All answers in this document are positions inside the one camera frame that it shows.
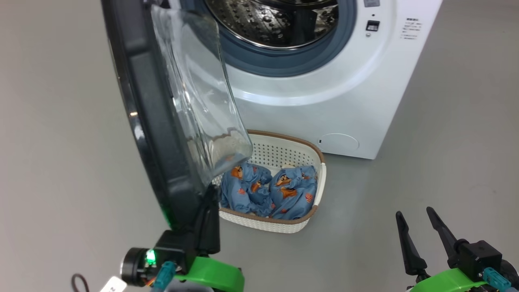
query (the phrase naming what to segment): blue cloth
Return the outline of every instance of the blue cloth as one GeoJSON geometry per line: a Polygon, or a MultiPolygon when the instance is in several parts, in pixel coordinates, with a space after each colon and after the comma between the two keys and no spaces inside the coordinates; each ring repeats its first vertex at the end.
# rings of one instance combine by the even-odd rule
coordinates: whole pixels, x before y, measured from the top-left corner
{"type": "Polygon", "coordinates": [[[317,192],[317,176],[313,166],[280,170],[270,182],[274,203],[274,219],[294,220],[306,215],[313,206],[317,192]]]}
{"type": "Polygon", "coordinates": [[[241,213],[253,212],[266,217],[272,212],[272,199],[266,186],[271,180],[267,168],[242,163],[223,174],[220,204],[241,213]]]}

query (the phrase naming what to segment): basket rim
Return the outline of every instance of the basket rim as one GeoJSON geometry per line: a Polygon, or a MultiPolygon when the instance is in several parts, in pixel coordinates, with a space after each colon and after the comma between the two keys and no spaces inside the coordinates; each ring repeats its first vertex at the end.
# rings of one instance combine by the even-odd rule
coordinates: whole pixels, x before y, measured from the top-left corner
{"type": "Polygon", "coordinates": [[[300,138],[296,138],[296,137],[292,137],[292,136],[288,136],[288,135],[284,135],[284,134],[267,132],[267,131],[247,130],[247,132],[249,134],[251,134],[251,135],[269,136],[269,137],[289,140],[289,141],[293,141],[293,142],[296,142],[296,143],[300,143],[300,144],[306,145],[306,146],[312,148],[312,150],[314,150],[317,153],[317,155],[319,156],[319,159],[321,160],[321,163],[324,163],[324,154],[321,152],[321,150],[319,150],[319,148],[317,148],[317,146],[315,146],[314,144],[312,144],[312,143],[310,143],[310,142],[308,142],[306,140],[303,140],[303,139],[300,139],[300,138]]]}
{"type": "Polygon", "coordinates": [[[295,220],[283,220],[283,219],[273,219],[273,218],[267,218],[267,217],[260,217],[260,216],[256,216],[256,215],[240,213],[238,211],[234,211],[234,210],[231,210],[229,208],[220,208],[220,211],[229,213],[231,215],[236,215],[236,216],[239,216],[239,217],[243,217],[243,218],[247,218],[247,219],[251,219],[251,220],[256,220],[256,221],[262,221],[262,222],[268,222],[268,223],[277,223],[277,224],[285,224],[285,225],[294,225],[294,224],[299,224],[299,223],[305,222],[306,220],[310,219],[310,217],[312,217],[314,215],[314,213],[317,211],[318,208],[319,208],[318,205],[313,205],[312,209],[310,209],[310,212],[308,212],[303,217],[301,217],[299,219],[295,219],[295,220]]]}

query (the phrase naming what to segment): white washing machine body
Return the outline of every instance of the white washing machine body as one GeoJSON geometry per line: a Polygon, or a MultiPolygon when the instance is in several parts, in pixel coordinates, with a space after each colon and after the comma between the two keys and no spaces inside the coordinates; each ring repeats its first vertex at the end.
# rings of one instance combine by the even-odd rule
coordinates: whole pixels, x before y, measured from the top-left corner
{"type": "Polygon", "coordinates": [[[267,77],[227,66],[248,129],[296,136],[326,153],[376,157],[442,1],[365,1],[357,2],[346,46],[314,71],[267,77]],[[369,21],[377,31],[367,30],[369,21]]]}

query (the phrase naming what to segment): stainless steel drum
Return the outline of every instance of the stainless steel drum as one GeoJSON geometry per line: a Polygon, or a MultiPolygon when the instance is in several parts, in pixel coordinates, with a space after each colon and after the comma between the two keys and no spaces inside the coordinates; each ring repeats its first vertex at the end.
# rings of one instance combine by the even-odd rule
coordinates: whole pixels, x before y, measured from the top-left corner
{"type": "Polygon", "coordinates": [[[290,50],[333,30],[337,0],[205,0],[214,17],[236,37],[258,47],[290,50]]]}

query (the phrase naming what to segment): white plastic basket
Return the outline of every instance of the white plastic basket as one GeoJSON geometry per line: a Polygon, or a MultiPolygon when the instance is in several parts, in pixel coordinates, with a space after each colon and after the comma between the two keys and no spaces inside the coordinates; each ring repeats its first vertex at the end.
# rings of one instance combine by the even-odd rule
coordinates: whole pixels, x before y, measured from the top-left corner
{"type": "MultiPolygon", "coordinates": [[[[249,130],[249,136],[254,144],[254,153],[249,162],[268,168],[272,175],[282,167],[313,165],[318,174],[316,199],[310,212],[296,220],[264,218],[228,208],[220,208],[220,217],[236,224],[270,232],[295,233],[303,229],[316,212],[323,195],[326,165],[322,152],[310,142],[286,135],[249,130]]],[[[213,182],[220,185],[221,176],[213,182]]]]}

